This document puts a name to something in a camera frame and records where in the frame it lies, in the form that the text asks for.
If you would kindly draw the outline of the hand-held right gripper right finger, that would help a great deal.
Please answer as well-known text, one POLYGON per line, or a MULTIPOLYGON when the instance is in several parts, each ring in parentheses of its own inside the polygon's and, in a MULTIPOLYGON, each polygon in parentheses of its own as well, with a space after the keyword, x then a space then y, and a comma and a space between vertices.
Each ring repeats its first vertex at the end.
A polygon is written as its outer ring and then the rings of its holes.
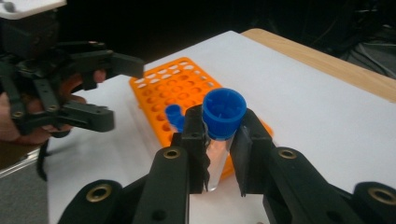
POLYGON ((231 157, 241 195, 261 194, 271 224, 364 224, 302 153, 274 145, 251 110, 235 134, 231 157))

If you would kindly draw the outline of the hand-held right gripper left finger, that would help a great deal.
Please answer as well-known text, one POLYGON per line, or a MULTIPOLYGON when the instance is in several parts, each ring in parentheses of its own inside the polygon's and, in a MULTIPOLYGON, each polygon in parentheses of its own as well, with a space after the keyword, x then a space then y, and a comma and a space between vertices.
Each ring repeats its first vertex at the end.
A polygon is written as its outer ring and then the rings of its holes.
POLYGON ((190 195, 208 181, 202 107, 186 111, 184 128, 159 150, 136 207, 132 224, 189 224, 190 195))

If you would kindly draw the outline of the orange test tube rack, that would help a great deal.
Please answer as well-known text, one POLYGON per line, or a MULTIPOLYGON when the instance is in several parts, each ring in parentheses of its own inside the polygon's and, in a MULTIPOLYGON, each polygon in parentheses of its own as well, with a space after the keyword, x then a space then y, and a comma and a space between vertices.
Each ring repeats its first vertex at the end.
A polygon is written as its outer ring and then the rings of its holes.
MULTIPOLYGON (((148 70, 143 77, 131 79, 130 86, 152 130, 164 147, 171 144, 172 135, 177 133, 165 116, 164 110, 168 105, 180 105, 185 117, 186 111, 202 104, 210 91, 224 88, 187 57, 148 70)), ((220 180, 232 173, 233 163, 229 155, 220 180)))

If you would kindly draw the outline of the blue capped test tube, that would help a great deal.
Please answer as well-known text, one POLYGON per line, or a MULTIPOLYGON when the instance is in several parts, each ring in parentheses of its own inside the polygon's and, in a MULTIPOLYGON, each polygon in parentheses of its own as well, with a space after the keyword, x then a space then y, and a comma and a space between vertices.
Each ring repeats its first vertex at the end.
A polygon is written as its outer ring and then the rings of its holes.
POLYGON ((247 112, 247 103, 239 92, 218 88, 205 96, 202 109, 208 137, 206 155, 209 158, 209 179, 205 188, 213 191, 219 184, 233 137, 247 112))
POLYGON ((165 108, 164 112, 170 125, 178 133, 182 133, 184 128, 185 117, 182 114, 181 106, 176 104, 168 105, 165 108))

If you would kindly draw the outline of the white table mat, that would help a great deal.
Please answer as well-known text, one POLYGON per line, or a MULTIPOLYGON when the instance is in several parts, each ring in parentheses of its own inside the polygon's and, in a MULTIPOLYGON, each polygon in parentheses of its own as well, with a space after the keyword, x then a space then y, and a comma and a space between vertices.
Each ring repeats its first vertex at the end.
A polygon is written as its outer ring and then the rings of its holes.
MULTIPOLYGON (((303 153, 340 189, 363 181, 396 189, 396 86, 389 98, 342 80, 361 69, 327 58, 323 70, 303 63, 301 53, 282 53, 272 37, 256 42, 227 32, 183 50, 222 86, 240 92, 248 107, 273 130, 278 146, 303 153)), ((111 179, 128 185, 151 166, 158 140, 139 109, 129 80, 114 77, 88 91, 86 99, 115 113, 109 133, 75 129, 54 140, 46 160, 49 224, 87 184, 111 179)))

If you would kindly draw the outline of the metal frame rail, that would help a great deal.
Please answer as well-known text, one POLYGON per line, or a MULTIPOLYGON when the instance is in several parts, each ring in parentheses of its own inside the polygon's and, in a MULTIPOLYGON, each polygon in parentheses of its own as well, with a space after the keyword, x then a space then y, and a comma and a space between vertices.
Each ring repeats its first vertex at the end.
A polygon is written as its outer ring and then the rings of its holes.
POLYGON ((32 152, 27 153, 26 155, 22 156, 12 165, 8 166, 7 168, 0 170, 0 178, 4 178, 8 175, 12 175, 24 168, 27 168, 31 165, 36 164, 39 156, 39 150, 33 150, 32 152))

